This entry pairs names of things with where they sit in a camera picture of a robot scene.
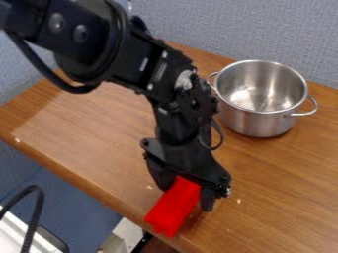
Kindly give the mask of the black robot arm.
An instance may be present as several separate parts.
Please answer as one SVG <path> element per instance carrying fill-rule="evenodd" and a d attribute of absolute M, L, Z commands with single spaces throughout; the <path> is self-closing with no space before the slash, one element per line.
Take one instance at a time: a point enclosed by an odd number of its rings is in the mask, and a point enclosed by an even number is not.
<path fill-rule="evenodd" d="M 213 156 L 218 98 L 192 59 L 154 38 L 114 0 L 0 0 L 0 30 L 59 88 L 86 94 L 113 82 L 153 105 L 157 136 L 141 141 L 158 187 L 182 177 L 212 211 L 232 193 L 232 174 Z"/>

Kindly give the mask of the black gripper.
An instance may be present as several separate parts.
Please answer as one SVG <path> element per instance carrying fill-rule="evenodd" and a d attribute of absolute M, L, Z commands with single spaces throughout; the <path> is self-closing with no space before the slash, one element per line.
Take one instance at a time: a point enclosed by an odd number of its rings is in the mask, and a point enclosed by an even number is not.
<path fill-rule="evenodd" d="M 200 202 L 206 212 L 212 212 L 216 201 L 232 193 L 232 175 L 204 146 L 210 143 L 210 132 L 184 145 L 166 145 L 157 138 L 141 141 L 149 171 L 160 189 L 168 191 L 177 176 L 193 181 L 202 187 Z"/>

